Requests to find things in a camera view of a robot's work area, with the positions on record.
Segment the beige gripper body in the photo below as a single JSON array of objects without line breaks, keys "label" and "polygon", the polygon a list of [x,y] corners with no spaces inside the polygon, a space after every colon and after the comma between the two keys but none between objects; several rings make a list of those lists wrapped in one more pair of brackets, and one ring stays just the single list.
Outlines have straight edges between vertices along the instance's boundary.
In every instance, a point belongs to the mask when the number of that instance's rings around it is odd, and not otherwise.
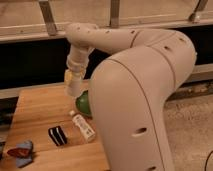
[{"label": "beige gripper body", "polygon": [[86,48],[72,46],[67,56],[66,65],[71,73],[71,78],[83,79],[89,63],[90,51]]}]

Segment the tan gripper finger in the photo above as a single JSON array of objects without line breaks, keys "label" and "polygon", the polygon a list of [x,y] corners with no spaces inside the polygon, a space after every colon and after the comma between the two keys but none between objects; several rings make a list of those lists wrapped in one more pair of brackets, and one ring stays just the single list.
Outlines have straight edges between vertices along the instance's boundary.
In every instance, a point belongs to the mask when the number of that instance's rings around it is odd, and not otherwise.
[{"label": "tan gripper finger", "polygon": [[65,70],[64,83],[66,85],[68,85],[70,83],[71,79],[72,79],[72,72],[69,69]]}]

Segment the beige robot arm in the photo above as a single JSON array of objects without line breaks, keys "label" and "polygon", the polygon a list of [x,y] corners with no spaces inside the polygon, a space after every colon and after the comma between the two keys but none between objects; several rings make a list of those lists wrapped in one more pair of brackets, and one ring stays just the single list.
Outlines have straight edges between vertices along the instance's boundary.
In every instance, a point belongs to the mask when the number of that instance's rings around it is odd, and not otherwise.
[{"label": "beige robot arm", "polygon": [[101,29],[72,23],[67,91],[82,94],[88,57],[98,49],[110,56],[89,81],[89,105],[111,171],[175,171],[163,109],[168,97],[191,75],[195,47],[170,29]]}]

